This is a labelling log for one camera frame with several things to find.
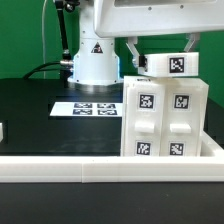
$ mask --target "cable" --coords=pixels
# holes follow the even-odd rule
[[[27,74],[25,74],[25,75],[23,76],[23,79],[29,79],[29,77],[30,77],[33,73],[35,73],[35,72],[41,70],[42,68],[45,68],[45,67],[48,67],[48,66],[51,66],[51,65],[60,65],[60,61],[54,61],[54,62],[49,62],[49,63],[45,63],[45,64],[43,64],[43,65],[40,65],[40,66],[36,67],[35,69],[33,69],[32,71],[30,71],[30,72],[28,72]]]
[[[46,18],[46,7],[47,1],[44,1],[43,10],[42,10],[42,46],[43,46],[43,62],[46,63],[46,37],[45,37],[45,18]]]

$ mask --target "black tabletop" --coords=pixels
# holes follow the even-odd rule
[[[0,81],[0,155],[119,155],[120,118],[50,118],[55,101],[122,102],[122,92],[87,94],[59,80]],[[224,110],[208,102],[205,130],[224,144]],[[2,224],[216,224],[224,183],[0,184]]]

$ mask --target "white box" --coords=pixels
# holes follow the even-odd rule
[[[121,155],[199,156],[207,94],[200,79],[125,77]]]
[[[139,67],[140,75],[152,77],[198,76],[199,54],[168,53],[145,55],[145,68]]]
[[[159,156],[164,97],[159,82],[125,77],[122,156]]]

